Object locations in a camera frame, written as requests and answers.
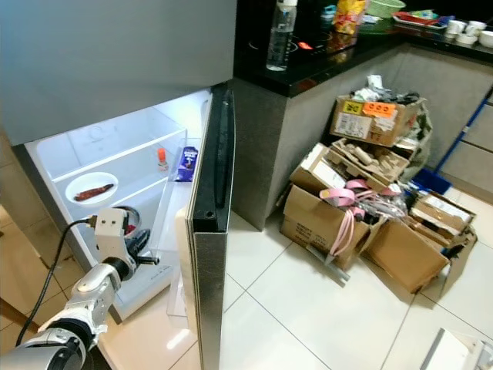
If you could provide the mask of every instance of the white cup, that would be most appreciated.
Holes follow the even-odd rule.
[[[456,21],[452,19],[451,21],[448,22],[447,26],[447,31],[445,33],[449,35],[458,35],[459,33],[462,33],[465,28],[465,23],[461,21]]]
[[[479,36],[484,29],[486,29],[486,23],[470,21],[465,28],[465,34],[469,36]]]

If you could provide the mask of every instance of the pile of cardboard boxes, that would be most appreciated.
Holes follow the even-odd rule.
[[[330,131],[344,138],[329,146],[318,143],[291,174],[281,232],[312,253],[329,254],[345,215],[343,207],[320,198],[322,190],[343,189],[353,179],[364,179],[375,193],[405,188],[397,180],[409,161],[392,146],[407,134],[420,103],[379,104],[368,107],[340,97]],[[476,241],[475,215],[436,193],[402,198],[408,205],[403,217],[354,221],[349,247],[331,263],[349,271],[365,253],[412,293],[447,266],[457,278]]]

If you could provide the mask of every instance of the plastic bottle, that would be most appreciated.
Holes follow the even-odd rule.
[[[285,71],[287,68],[297,3],[298,0],[279,0],[274,9],[267,52],[267,68],[271,71]]]

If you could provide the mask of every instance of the black cable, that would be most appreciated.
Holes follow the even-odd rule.
[[[52,279],[53,273],[55,272],[56,264],[59,262],[60,254],[62,253],[63,242],[65,241],[65,237],[67,236],[67,233],[69,232],[70,228],[76,224],[88,224],[88,223],[89,223],[89,219],[77,220],[67,225],[67,227],[63,231],[62,237],[60,238],[59,247],[56,250],[55,260],[53,260],[52,266],[49,268],[48,275],[46,276],[45,284],[43,285],[43,289],[41,290],[41,294],[39,295],[38,301],[36,302],[34,308],[32,309],[31,314],[29,315],[28,319],[24,323],[21,332],[18,334],[15,347],[21,344],[22,338],[24,337],[26,330],[28,330],[28,326],[32,323],[32,319],[35,317],[36,313],[38,312],[39,306],[41,306],[46,291],[48,290],[49,282]]]

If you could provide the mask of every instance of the snack bag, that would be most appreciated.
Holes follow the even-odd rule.
[[[339,0],[334,16],[336,32],[354,35],[363,18],[365,5],[366,0]]]

